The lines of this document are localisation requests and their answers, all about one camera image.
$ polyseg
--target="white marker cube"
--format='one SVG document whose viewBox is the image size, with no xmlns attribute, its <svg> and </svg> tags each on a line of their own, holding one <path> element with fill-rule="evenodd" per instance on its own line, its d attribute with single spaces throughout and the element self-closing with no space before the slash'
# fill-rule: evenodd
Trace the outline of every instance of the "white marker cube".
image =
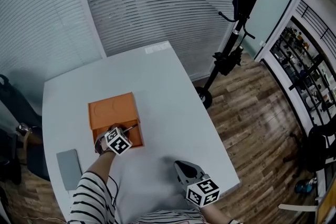
<svg viewBox="0 0 336 224">
<path fill-rule="evenodd" d="M 117 127 L 105 134 L 105 139 L 107 146 L 118 155 L 121 155 L 132 146 L 132 142 Z"/>
<path fill-rule="evenodd" d="M 208 178 L 201 182 L 189 185 L 186 198 L 193 204 L 203 207 L 219 199 L 219 187 Z"/>
</svg>

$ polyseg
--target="wheel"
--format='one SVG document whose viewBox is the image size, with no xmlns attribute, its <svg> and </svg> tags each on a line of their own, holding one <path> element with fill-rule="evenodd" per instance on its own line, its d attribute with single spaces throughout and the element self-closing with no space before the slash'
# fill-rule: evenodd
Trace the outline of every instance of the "wheel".
<svg viewBox="0 0 336 224">
<path fill-rule="evenodd" d="M 211 93 L 207 90 L 204 90 L 202 87 L 195 88 L 199 98 L 201 99 L 204 107 L 208 109 L 212 104 L 212 96 Z"/>
</svg>

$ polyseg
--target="black and white striped shirt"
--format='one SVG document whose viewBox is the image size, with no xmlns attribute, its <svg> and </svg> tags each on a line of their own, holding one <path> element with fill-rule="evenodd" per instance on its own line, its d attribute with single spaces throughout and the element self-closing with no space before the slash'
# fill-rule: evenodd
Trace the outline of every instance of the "black and white striped shirt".
<svg viewBox="0 0 336 224">
<path fill-rule="evenodd" d="M 101 177 L 85 172 L 72 197 L 68 223 L 71 224 L 118 224 L 114 218 L 113 197 Z M 199 210 L 159 210 L 147 214 L 130 224 L 204 224 Z"/>
</svg>

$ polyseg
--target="window blind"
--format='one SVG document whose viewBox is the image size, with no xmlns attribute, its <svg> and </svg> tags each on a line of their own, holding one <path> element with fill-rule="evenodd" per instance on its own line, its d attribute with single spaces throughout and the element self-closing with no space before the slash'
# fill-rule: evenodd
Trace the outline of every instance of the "window blind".
<svg viewBox="0 0 336 224">
<path fill-rule="evenodd" d="M 209 72 L 232 0 L 88 0 L 108 56 L 169 40 L 190 76 Z"/>
<path fill-rule="evenodd" d="M 0 3 L 0 73 L 39 105 L 46 80 L 101 58 L 80 0 Z"/>
</svg>

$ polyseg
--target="orange box lid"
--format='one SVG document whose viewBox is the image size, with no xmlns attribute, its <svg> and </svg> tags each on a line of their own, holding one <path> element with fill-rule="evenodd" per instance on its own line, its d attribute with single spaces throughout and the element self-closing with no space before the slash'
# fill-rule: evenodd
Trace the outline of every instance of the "orange box lid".
<svg viewBox="0 0 336 224">
<path fill-rule="evenodd" d="M 132 92 L 89 103 L 91 130 L 133 120 L 140 121 Z"/>
</svg>

